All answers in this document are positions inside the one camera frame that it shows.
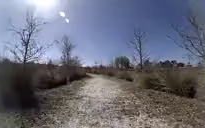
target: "dry grass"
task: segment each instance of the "dry grass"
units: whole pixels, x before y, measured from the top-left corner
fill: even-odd
[[[194,98],[198,86],[198,74],[193,71],[163,70],[144,75],[141,86]]]
[[[130,82],[134,81],[134,78],[128,71],[120,71],[118,74],[118,78],[130,81]]]
[[[87,77],[86,72],[78,67],[57,67],[44,68],[36,75],[36,88],[51,89],[66,85],[69,82]]]
[[[32,88],[34,68],[14,63],[0,63],[0,101],[7,108],[38,107]]]

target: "sun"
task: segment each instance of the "sun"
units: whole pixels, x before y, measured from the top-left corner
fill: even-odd
[[[41,11],[51,10],[57,4],[57,0],[28,0],[28,3]]]

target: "dirt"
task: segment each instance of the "dirt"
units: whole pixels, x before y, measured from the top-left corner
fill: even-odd
[[[39,112],[0,112],[0,127],[205,127],[205,103],[100,75],[39,91]]]

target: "tall grass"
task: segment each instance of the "tall grass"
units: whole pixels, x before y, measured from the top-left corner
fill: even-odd
[[[198,74],[193,71],[162,70],[144,75],[141,86],[194,98],[197,93]]]
[[[134,78],[128,71],[120,71],[118,74],[118,78],[130,81],[130,82],[134,81]]]
[[[8,108],[38,107],[32,87],[34,68],[15,63],[0,62],[0,101]]]
[[[54,66],[53,68],[44,67],[38,71],[36,87],[39,89],[51,89],[66,85],[69,82],[80,80],[87,77],[86,72],[75,66]]]

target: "weeds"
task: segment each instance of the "weeds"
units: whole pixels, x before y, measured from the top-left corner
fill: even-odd
[[[37,88],[39,89],[56,88],[58,86],[66,85],[68,82],[80,80],[87,76],[84,70],[77,67],[70,67],[69,69],[66,67],[55,67],[47,70],[50,70],[48,71],[49,73],[43,72],[38,75],[39,83]]]
[[[134,81],[134,79],[131,76],[131,74],[129,72],[127,72],[127,71],[120,72],[118,78],[130,81],[130,82]]]
[[[141,85],[146,89],[170,92],[179,96],[194,98],[197,92],[198,76],[191,71],[164,70],[146,74]]]
[[[7,108],[28,109],[38,107],[32,88],[34,69],[24,70],[19,64],[0,63],[0,100]]]

